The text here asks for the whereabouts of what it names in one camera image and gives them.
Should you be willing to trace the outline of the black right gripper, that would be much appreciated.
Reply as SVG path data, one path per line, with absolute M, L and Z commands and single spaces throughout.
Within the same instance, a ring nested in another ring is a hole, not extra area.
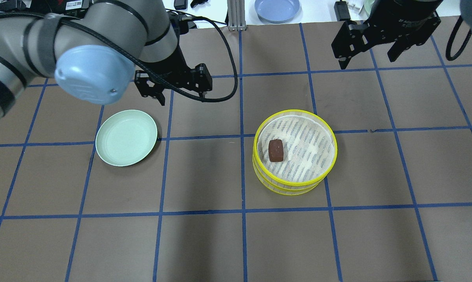
M 396 62 L 406 50 L 424 45 L 441 23 L 436 11 L 441 4 L 441 0 L 374 1 L 363 23 L 344 21 L 331 43 L 341 70 L 347 69 L 351 58 L 375 46 L 392 43 L 388 59 Z

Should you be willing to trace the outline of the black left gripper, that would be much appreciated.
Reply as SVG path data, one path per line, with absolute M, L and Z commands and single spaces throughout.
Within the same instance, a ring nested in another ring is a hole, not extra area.
M 175 87 L 195 91 L 201 101 L 206 100 L 207 92 L 212 90 L 213 82 L 208 67 L 204 63 L 200 63 L 191 69 L 187 65 L 180 47 L 177 47 L 170 56 L 162 61 L 143 63 Z M 166 98 L 163 91 L 167 87 L 153 81 L 145 71 L 135 71 L 134 85 L 143 98 L 154 98 L 161 106 L 165 106 Z

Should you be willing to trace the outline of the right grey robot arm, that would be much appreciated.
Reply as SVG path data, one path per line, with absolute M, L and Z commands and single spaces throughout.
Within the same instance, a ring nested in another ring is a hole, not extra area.
M 359 53 L 390 43 L 388 59 L 395 62 L 413 46 L 426 43 L 441 23 L 437 13 L 440 0 L 376 0 L 363 23 L 349 18 L 331 43 L 341 69 Z M 472 38 L 472 0 L 460 2 L 460 16 L 449 36 L 445 58 L 454 61 L 462 55 Z

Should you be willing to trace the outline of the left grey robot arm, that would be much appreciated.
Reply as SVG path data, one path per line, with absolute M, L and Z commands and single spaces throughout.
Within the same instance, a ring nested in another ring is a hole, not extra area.
M 208 69 L 187 66 L 179 37 L 188 29 L 172 20 L 160 0 L 98 0 L 83 18 L 0 12 L 0 119 L 37 77 L 56 79 L 82 100 L 114 103 L 135 67 L 154 83 L 145 96 L 162 104 L 164 88 L 209 101 Z

